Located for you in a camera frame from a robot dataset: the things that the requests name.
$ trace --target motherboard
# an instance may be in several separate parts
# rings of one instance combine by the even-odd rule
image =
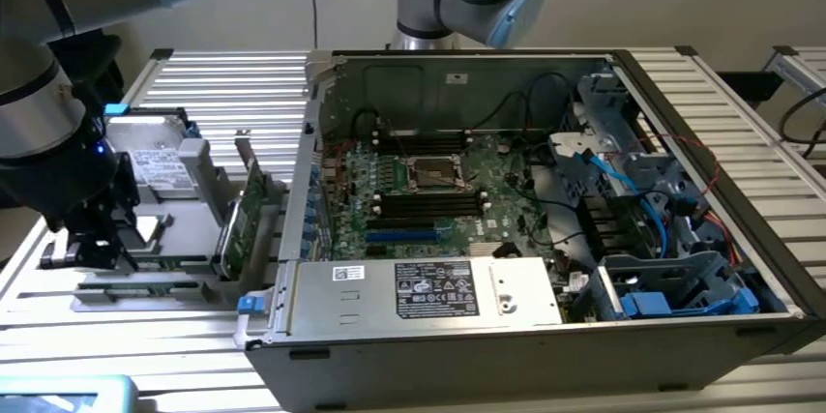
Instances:
[[[335,260],[550,256],[547,217],[504,182],[513,137],[391,137],[340,150]]]

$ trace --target white wall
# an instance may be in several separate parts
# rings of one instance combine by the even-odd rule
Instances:
[[[714,66],[758,67],[774,44],[826,44],[826,0],[546,0],[526,46],[691,44]],[[319,0],[320,46],[375,48],[395,0]],[[158,47],[307,49],[311,0],[194,0],[114,30],[135,76]]]

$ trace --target green circuit board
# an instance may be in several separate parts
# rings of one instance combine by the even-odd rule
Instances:
[[[521,231],[518,218],[525,217],[529,228],[533,228],[542,210],[504,184],[503,178],[511,169],[513,159],[498,155],[498,143],[498,136],[487,135],[459,154],[462,178],[466,183],[462,189],[467,192],[488,193],[491,208],[484,215],[435,219],[439,234],[435,243],[383,244],[386,254],[382,256],[367,254],[368,220],[375,218],[371,203],[375,192],[382,192],[383,195],[415,195],[410,191],[408,166],[404,157],[380,156],[364,145],[356,145],[350,149],[344,159],[346,186],[351,194],[347,195],[346,202],[343,199],[338,200],[334,259],[482,256],[480,250],[484,246],[490,248],[503,242],[513,242],[523,256],[549,256],[553,247],[538,245],[526,231]],[[438,182],[432,182],[431,188],[419,192],[455,190],[456,188],[448,183],[440,187]],[[545,243],[551,241],[545,230],[537,231],[534,238]]]

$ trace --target workbench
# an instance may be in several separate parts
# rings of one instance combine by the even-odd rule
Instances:
[[[770,129],[697,57],[673,48],[633,53],[825,287],[826,202],[810,166],[799,166],[790,153],[767,140]],[[211,141],[216,165],[238,177],[244,168],[232,139],[238,131],[246,132],[262,166],[290,183],[306,104],[303,61],[300,52],[159,51],[126,101],[154,108],[183,106]],[[83,275],[36,269],[49,234],[40,220],[0,275],[0,374],[127,374],[140,389],[139,411],[280,411],[236,348],[235,311],[73,312],[71,291]],[[755,360],[701,392],[427,410],[826,411],[826,339],[791,356]]]

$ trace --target blue cable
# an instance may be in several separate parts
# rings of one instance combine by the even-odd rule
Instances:
[[[603,161],[599,160],[597,157],[591,157],[591,160],[589,162],[593,163],[599,169],[602,169],[611,178],[627,184],[629,189],[631,190],[634,195],[641,194],[641,192],[637,189],[637,185],[634,184],[634,181],[631,181],[631,178],[629,178],[627,176],[623,176],[617,171],[614,171],[610,168],[610,166],[607,166],[603,163]],[[654,207],[650,206],[650,203],[645,198],[642,198],[641,204],[643,205],[643,210],[646,210],[646,213],[649,213],[650,218],[654,220],[654,224],[657,225],[657,231],[659,232],[659,244],[661,244],[659,245],[659,258],[665,258],[666,257],[666,246],[669,244],[669,233],[666,232],[666,226],[665,224],[662,224],[662,219],[659,218],[659,215],[657,215],[657,211],[654,210]]]

